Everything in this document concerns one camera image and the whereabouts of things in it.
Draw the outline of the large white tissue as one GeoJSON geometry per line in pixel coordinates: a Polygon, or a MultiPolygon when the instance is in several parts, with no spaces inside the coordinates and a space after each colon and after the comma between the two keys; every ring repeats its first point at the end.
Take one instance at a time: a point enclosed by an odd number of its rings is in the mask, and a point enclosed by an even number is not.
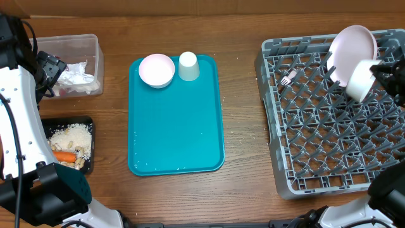
{"type": "Polygon", "coordinates": [[[63,71],[59,78],[59,82],[65,85],[78,85],[90,83],[94,80],[94,76],[85,72],[87,61],[67,64],[66,70],[63,71]]]}

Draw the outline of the white bowl with rice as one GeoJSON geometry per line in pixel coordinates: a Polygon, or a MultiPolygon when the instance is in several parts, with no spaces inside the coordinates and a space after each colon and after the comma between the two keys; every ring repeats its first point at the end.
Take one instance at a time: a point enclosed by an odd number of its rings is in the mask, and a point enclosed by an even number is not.
{"type": "Polygon", "coordinates": [[[362,103],[370,91],[375,77],[370,68],[373,65],[381,65],[382,60],[362,60],[353,71],[346,86],[346,93],[356,102],[362,103]]]}

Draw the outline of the small white tissue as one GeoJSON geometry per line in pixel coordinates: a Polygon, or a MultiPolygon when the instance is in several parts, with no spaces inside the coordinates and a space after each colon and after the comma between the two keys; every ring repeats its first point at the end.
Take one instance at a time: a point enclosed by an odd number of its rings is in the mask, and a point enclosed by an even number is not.
{"type": "Polygon", "coordinates": [[[70,92],[84,93],[86,95],[99,94],[103,91],[101,83],[92,77],[62,77],[59,78],[53,91],[57,96],[64,96],[70,92]]]}

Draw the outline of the white round plate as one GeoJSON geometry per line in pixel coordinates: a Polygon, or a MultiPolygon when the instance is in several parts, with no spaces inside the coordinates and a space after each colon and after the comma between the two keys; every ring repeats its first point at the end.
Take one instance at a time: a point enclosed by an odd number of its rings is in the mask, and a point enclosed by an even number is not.
{"type": "Polygon", "coordinates": [[[346,27],[333,39],[328,50],[331,56],[327,60],[327,70],[335,67],[330,80],[346,87],[357,64],[362,60],[376,60],[377,50],[377,41],[366,27],[346,27]]]}

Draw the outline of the rice and peanut pile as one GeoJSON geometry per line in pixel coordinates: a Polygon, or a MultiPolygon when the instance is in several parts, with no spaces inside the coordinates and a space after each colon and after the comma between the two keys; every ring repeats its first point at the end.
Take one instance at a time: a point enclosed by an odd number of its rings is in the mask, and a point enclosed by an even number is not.
{"type": "Polygon", "coordinates": [[[76,154],[74,163],[59,161],[60,164],[85,170],[85,164],[90,161],[92,152],[92,135],[90,127],[84,123],[73,123],[60,129],[52,130],[47,142],[53,151],[65,151],[76,154]]]}

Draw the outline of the orange carrot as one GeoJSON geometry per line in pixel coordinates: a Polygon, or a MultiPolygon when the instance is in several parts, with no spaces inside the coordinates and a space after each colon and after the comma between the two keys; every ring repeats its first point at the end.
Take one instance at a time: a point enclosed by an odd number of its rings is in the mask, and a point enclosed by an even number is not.
{"type": "Polygon", "coordinates": [[[59,162],[74,163],[77,159],[76,154],[65,151],[53,151],[53,155],[59,162]]]}

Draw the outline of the white plastic fork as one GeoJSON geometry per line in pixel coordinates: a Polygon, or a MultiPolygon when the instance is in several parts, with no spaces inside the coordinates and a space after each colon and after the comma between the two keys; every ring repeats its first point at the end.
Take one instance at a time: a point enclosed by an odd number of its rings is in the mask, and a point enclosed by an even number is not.
{"type": "Polygon", "coordinates": [[[297,70],[292,70],[288,76],[284,76],[281,81],[280,84],[283,86],[286,86],[288,84],[290,84],[292,82],[292,79],[297,75],[297,70]]]}

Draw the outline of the pink bowl with peanuts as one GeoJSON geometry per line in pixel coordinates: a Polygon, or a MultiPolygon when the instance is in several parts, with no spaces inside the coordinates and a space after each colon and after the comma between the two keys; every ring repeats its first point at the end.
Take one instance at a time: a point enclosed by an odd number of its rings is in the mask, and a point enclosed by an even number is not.
{"type": "Polygon", "coordinates": [[[143,82],[153,88],[164,88],[175,74],[174,62],[164,54],[151,54],[139,65],[139,76],[143,82]]]}

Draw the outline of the white paper cup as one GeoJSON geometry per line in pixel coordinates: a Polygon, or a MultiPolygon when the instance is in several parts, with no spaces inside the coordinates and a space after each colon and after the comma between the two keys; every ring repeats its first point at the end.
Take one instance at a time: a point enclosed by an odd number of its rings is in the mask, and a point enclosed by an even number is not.
{"type": "Polygon", "coordinates": [[[194,53],[186,51],[180,55],[178,74],[184,81],[193,81],[199,77],[199,64],[194,53]]]}

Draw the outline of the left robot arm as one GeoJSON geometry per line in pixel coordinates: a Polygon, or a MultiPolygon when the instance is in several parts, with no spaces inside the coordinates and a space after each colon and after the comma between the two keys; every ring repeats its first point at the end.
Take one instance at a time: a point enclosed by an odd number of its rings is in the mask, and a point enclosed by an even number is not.
{"type": "Polygon", "coordinates": [[[38,104],[54,96],[66,64],[39,51],[31,25],[1,15],[1,206],[33,226],[130,227],[120,211],[92,197],[83,173],[59,163],[38,104]]]}

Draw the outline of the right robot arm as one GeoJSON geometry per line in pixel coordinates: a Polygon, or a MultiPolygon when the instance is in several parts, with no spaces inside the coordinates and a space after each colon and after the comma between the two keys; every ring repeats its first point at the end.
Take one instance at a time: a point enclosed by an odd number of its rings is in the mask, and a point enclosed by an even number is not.
{"type": "MultiPolygon", "coordinates": [[[[362,60],[346,93],[363,102],[378,81],[394,103],[404,106],[404,61],[393,66],[362,60]]],[[[404,227],[404,162],[387,168],[370,184],[368,194],[341,206],[324,206],[291,220],[288,227],[404,227]]]]}

